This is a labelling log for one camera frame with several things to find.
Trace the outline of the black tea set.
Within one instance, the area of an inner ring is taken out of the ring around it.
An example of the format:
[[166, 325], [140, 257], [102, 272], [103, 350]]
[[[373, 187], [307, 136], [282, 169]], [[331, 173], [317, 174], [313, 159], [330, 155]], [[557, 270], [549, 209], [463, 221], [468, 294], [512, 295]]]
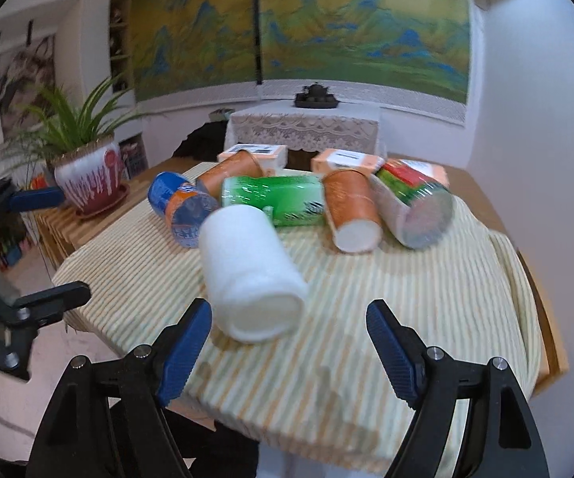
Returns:
[[329, 92], [327, 86], [317, 82], [304, 85], [300, 93], [294, 96], [293, 105], [301, 109], [335, 109], [339, 101]]

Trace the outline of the orange tissue pack right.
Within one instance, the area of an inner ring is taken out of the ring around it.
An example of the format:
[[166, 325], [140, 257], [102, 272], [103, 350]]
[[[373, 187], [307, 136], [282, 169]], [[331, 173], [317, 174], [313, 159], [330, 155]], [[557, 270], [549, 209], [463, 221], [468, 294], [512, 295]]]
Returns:
[[327, 149], [311, 159], [311, 171], [327, 175], [338, 169], [355, 169], [369, 176], [376, 173], [385, 163], [379, 155], [342, 149]]

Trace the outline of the landscape painting left panel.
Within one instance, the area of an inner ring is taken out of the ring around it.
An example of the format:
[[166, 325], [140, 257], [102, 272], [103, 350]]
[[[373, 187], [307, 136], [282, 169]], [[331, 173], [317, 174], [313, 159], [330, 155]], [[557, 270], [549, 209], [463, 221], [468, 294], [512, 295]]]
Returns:
[[132, 0], [135, 98], [257, 80], [255, 0]]

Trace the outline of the white ceramic cup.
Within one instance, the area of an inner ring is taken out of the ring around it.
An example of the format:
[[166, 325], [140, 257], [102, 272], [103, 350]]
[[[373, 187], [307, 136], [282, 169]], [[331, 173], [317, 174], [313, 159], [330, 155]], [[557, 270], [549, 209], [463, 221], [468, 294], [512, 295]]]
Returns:
[[199, 228], [207, 300], [221, 331], [260, 343], [299, 326], [308, 284], [266, 214], [250, 205], [216, 210]]

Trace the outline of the landscape painting panel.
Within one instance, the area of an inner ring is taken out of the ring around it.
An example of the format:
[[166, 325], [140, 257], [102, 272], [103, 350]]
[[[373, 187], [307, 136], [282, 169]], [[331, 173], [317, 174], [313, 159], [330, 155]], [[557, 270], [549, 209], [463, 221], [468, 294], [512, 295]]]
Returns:
[[367, 83], [466, 102], [468, 0], [259, 0], [267, 80]]
[[255, 0], [132, 0], [135, 98], [257, 80]]

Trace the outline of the ink painting wall scroll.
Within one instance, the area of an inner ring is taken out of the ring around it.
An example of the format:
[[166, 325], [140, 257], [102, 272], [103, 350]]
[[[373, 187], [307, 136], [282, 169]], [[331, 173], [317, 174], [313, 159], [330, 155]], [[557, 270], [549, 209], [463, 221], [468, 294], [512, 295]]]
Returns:
[[30, 106], [49, 114], [49, 102], [41, 89], [55, 85], [53, 56], [53, 35], [0, 54], [0, 125], [4, 140], [38, 123]]

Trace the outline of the orange tissue pack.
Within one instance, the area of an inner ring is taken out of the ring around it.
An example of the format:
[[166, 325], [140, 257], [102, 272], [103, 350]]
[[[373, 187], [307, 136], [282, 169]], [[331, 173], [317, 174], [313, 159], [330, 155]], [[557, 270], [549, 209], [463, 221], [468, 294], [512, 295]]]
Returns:
[[327, 149], [311, 159], [311, 171], [327, 175], [338, 169], [355, 169], [369, 176], [376, 173], [385, 163], [379, 155], [342, 149]]
[[416, 172], [419, 172], [428, 178], [434, 179], [445, 187], [450, 186], [447, 171], [441, 165], [406, 159], [402, 159], [401, 163], [411, 167], [412, 169], [416, 170]]
[[237, 143], [217, 155], [217, 160], [223, 162], [239, 151], [249, 152], [264, 172], [277, 172], [287, 166], [288, 148], [284, 145], [266, 145], [266, 143]]

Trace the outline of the orange paper cup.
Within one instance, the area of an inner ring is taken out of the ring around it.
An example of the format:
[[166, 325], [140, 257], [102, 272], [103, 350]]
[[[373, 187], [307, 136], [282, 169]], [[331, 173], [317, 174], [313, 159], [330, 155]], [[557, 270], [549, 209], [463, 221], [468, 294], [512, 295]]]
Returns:
[[333, 243], [345, 254], [374, 251], [383, 230], [368, 177], [355, 169], [338, 169], [323, 177], [328, 225]]
[[214, 199], [221, 199], [223, 182], [229, 177], [262, 177], [263, 170], [258, 161], [247, 150], [240, 150], [196, 178], [198, 190], [208, 193]]

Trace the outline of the striped yellow tablecloth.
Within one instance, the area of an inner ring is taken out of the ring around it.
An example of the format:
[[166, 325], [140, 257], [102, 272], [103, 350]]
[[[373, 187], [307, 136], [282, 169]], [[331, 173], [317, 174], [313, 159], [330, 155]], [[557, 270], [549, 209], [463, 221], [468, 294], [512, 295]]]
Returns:
[[[542, 341], [525, 270], [508, 237], [464, 201], [447, 235], [426, 251], [387, 236], [370, 254], [345, 255], [323, 225], [282, 229], [279, 237], [310, 286], [300, 326], [260, 344], [211, 332], [184, 405], [271, 447], [385, 472], [412, 412], [395, 396], [367, 332], [375, 299], [454, 358], [506, 359], [522, 391], [533, 392]], [[117, 353], [154, 341], [206, 292], [198, 251], [179, 246], [148, 202], [62, 262], [53, 283], [73, 280], [87, 283], [91, 298], [67, 322]]]

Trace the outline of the orange paper cup left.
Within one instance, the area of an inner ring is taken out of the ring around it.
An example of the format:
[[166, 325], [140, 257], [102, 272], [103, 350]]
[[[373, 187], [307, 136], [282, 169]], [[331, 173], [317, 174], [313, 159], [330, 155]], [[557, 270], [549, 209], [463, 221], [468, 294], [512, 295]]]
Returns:
[[223, 182], [229, 177], [262, 177], [263, 170], [258, 161], [247, 150], [240, 150], [196, 178], [198, 190], [208, 193], [214, 199], [221, 199]]

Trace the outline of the landscape painting right panel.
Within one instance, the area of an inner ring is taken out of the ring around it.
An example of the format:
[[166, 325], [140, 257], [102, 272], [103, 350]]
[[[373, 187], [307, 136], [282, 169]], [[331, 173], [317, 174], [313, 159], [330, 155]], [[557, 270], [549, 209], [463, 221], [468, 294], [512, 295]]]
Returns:
[[367, 83], [466, 102], [468, 0], [259, 0], [267, 80]]

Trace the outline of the red green instant noodle cup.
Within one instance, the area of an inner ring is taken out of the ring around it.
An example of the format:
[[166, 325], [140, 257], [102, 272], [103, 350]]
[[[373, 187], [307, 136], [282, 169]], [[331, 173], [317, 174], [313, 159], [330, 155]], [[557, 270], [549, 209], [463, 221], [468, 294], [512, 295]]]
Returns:
[[370, 176], [370, 186], [378, 212], [395, 239], [407, 248], [420, 251], [438, 243], [449, 229], [454, 215], [454, 199], [449, 190], [434, 179], [388, 159]]

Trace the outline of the potted green plant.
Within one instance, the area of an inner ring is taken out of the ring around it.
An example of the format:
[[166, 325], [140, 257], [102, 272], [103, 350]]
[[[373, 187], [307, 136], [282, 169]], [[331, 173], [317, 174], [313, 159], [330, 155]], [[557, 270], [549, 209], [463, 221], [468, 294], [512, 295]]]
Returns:
[[65, 199], [84, 216], [107, 210], [120, 200], [121, 155], [115, 132], [142, 114], [113, 91], [116, 76], [99, 82], [80, 104], [56, 85], [38, 88], [41, 102], [23, 110], [36, 124], [20, 129], [5, 143], [15, 167], [44, 162]]

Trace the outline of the blue orange soda bottle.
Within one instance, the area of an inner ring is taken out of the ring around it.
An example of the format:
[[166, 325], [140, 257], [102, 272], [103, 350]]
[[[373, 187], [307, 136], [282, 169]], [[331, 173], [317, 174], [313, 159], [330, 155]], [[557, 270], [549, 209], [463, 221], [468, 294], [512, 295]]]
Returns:
[[198, 247], [200, 227], [220, 207], [209, 193], [173, 172], [161, 172], [153, 179], [147, 200], [154, 213], [166, 222], [176, 243], [184, 248]]

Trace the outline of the orange tissue pack far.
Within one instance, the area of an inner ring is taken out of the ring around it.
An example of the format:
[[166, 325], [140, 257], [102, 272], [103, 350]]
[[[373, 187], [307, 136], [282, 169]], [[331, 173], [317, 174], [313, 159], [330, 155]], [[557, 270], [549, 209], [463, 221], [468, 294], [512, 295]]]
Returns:
[[434, 179], [445, 187], [450, 186], [447, 171], [441, 165], [406, 159], [402, 159], [401, 163], [411, 167], [412, 169], [416, 170], [416, 172], [419, 172], [428, 178]]

